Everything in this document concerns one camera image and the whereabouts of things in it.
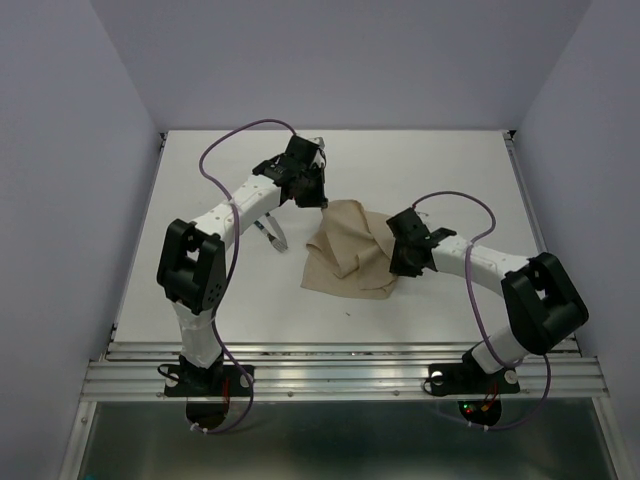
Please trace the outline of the silver knife teal handle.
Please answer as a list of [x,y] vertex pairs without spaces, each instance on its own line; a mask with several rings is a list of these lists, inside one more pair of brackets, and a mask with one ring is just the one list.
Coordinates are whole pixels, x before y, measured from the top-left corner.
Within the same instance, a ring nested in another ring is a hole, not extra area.
[[272,230],[273,230],[273,234],[275,235],[275,237],[283,244],[287,244],[287,239],[286,236],[284,234],[284,231],[282,229],[282,227],[280,226],[280,224],[278,223],[277,219],[275,218],[274,215],[267,213],[265,215],[265,218],[267,219],[267,222],[269,223],[269,225],[271,226]]

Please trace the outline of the silver fork teal handle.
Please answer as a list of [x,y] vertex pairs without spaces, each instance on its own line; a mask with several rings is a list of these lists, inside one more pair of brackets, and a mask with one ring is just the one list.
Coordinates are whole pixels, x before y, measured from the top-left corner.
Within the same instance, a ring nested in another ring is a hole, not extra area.
[[279,253],[284,253],[288,250],[288,244],[284,237],[280,237],[271,233],[262,223],[256,221],[254,225],[259,231],[267,238],[271,246]]

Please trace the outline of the beige cloth napkin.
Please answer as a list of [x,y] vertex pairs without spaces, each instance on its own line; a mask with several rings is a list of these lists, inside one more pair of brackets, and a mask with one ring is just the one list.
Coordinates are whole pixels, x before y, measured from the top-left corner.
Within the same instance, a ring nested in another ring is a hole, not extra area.
[[342,298],[389,298],[397,276],[390,272],[394,237],[388,219],[356,200],[330,202],[306,243],[301,287]]

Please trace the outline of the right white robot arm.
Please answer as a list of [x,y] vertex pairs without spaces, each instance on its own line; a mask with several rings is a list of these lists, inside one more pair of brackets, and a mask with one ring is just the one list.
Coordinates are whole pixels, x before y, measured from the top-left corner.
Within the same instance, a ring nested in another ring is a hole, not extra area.
[[489,334],[466,354],[460,366],[463,384],[482,390],[496,373],[533,354],[542,356],[589,319],[589,312],[560,260],[542,252],[517,256],[475,246],[447,228],[431,231],[412,208],[387,221],[394,238],[390,272],[416,278],[429,269],[465,280],[472,311],[479,308],[479,285],[505,302],[508,325]]

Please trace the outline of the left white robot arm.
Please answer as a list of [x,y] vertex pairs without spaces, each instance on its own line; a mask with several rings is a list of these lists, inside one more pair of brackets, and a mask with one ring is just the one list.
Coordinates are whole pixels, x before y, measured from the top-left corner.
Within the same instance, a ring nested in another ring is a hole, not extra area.
[[227,199],[189,221],[166,230],[157,282],[176,313],[181,356],[192,366],[188,382],[199,393],[215,392],[223,371],[212,322],[226,293],[226,254],[256,221],[289,200],[299,208],[324,208],[325,142],[294,135],[283,153],[257,165]]

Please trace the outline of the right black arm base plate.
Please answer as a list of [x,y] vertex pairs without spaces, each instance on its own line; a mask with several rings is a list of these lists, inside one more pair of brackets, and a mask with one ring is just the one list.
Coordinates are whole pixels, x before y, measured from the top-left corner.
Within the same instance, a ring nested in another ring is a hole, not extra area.
[[425,393],[435,397],[450,395],[517,394],[520,384],[514,370],[487,374],[480,367],[465,363],[436,363],[428,366],[422,382]]

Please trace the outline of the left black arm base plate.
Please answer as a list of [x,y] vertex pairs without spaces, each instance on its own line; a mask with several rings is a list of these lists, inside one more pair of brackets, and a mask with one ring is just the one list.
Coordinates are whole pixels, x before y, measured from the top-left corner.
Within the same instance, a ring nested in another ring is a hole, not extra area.
[[178,364],[161,364],[157,372],[165,380],[164,395],[169,398],[248,398],[250,387],[238,368],[224,364],[212,373],[196,374]]

